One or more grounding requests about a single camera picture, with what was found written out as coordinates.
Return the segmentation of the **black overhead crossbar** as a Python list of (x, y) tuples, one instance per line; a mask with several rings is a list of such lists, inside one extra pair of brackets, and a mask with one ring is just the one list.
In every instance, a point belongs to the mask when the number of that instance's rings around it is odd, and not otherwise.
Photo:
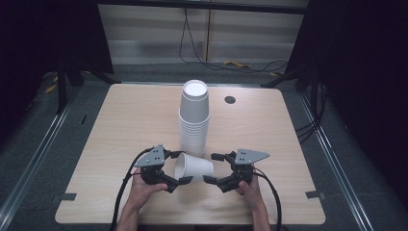
[(97, 4), (104, 5), (217, 10), (248, 13), (307, 14), (310, 12), (309, 9), (301, 7), (203, 2), (191, 0), (95, 0), (95, 2)]

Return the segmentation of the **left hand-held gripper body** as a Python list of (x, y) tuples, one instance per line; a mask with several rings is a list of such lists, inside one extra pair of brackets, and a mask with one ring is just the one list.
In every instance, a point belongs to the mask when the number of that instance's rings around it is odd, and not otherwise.
[(161, 144), (151, 148), (142, 154), (134, 163), (134, 167), (140, 169), (142, 180), (148, 185), (162, 183), (164, 175), (163, 166), (165, 162), (165, 151)]

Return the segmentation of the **person's right hand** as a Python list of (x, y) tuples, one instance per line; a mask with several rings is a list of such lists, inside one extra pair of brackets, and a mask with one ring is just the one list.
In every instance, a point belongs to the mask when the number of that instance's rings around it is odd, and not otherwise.
[(252, 212), (261, 212), (266, 209), (266, 205), (261, 194), (258, 177), (256, 175), (252, 177), (250, 184), (245, 181), (241, 181), (239, 183), (239, 187), (236, 189), (236, 192), (243, 196), (245, 204)]

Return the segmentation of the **metal floor rail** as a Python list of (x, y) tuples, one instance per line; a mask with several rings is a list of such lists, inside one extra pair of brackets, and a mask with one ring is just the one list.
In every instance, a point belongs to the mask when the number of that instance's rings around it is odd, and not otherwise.
[(325, 158), (333, 171), (348, 208), (356, 220), (360, 231), (374, 231), (368, 214), (366, 213), (361, 200), (358, 198), (357, 193), (354, 191), (348, 177), (346, 176), (344, 168), (341, 165), (330, 140), (326, 136), (323, 127), (318, 125), (318, 121), (312, 113), (312, 104), (310, 100), (305, 93), (301, 93), (299, 98), (308, 119), (313, 124), (313, 131), (316, 134), (320, 147), (323, 150)]
[(71, 109), (71, 105), (76, 99), (80, 88), (75, 88), (69, 96), (65, 105), (54, 116), (46, 134), (43, 136), (36, 152), (31, 158), (29, 164), (24, 169), (22, 175), (13, 187), (11, 193), (6, 198), (4, 204), (0, 207), (0, 231), (7, 231), (13, 217), (18, 210), (23, 198), (25, 197), (30, 185), (37, 175), (39, 167), (44, 161), (48, 150), (54, 139), (57, 137), (64, 121)]

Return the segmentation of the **black metal stand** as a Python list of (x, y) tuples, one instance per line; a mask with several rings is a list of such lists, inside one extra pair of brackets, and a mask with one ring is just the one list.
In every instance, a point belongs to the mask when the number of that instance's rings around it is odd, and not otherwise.
[(120, 84), (119, 80), (115, 80), (107, 76), (106, 74), (92, 67), (90, 64), (74, 59), (73, 57), (62, 59), (58, 63), (57, 69), (59, 96), (58, 114), (60, 114), (67, 105), (66, 81), (69, 81), (73, 87), (83, 86), (85, 82), (84, 77), (82, 76), (83, 71), (88, 71), (90, 74), (96, 76), (98, 79), (107, 84)]

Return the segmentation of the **black curtain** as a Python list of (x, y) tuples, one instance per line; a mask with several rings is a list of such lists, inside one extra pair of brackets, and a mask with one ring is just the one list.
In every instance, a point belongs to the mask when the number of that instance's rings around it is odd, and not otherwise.
[(316, 71), (346, 126), (408, 203), (408, 0), (309, 0), (288, 69)]
[(0, 143), (65, 60), (114, 72), (98, 4), (92, 0), (0, 0)]

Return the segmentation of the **single white paper cup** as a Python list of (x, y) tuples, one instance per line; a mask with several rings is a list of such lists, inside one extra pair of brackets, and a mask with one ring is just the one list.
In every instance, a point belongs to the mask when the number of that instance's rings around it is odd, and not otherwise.
[(214, 175), (214, 165), (211, 161), (181, 153), (176, 160), (174, 176), (179, 179), (190, 179), (192, 183), (203, 182), (204, 176)]

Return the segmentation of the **stack of white paper cups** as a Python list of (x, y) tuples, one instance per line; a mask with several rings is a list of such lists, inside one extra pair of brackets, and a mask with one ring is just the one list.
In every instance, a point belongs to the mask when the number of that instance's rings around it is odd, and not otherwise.
[(179, 107), (180, 145), (187, 154), (205, 155), (209, 121), (208, 87), (200, 80), (189, 80), (183, 86)]

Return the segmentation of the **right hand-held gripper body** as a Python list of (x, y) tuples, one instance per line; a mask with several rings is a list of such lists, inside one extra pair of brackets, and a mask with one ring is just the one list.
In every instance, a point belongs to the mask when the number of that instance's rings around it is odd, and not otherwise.
[(252, 181), (254, 164), (269, 157), (267, 152), (240, 148), (234, 161), (235, 172), (245, 182)]

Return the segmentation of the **person's left hand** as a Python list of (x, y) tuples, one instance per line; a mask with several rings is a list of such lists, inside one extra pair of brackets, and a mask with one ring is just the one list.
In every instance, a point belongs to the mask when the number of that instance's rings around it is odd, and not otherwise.
[(137, 168), (132, 174), (132, 187), (129, 194), (131, 207), (139, 211), (148, 201), (153, 193), (161, 191), (164, 186), (161, 184), (148, 185), (141, 178), (141, 170)]

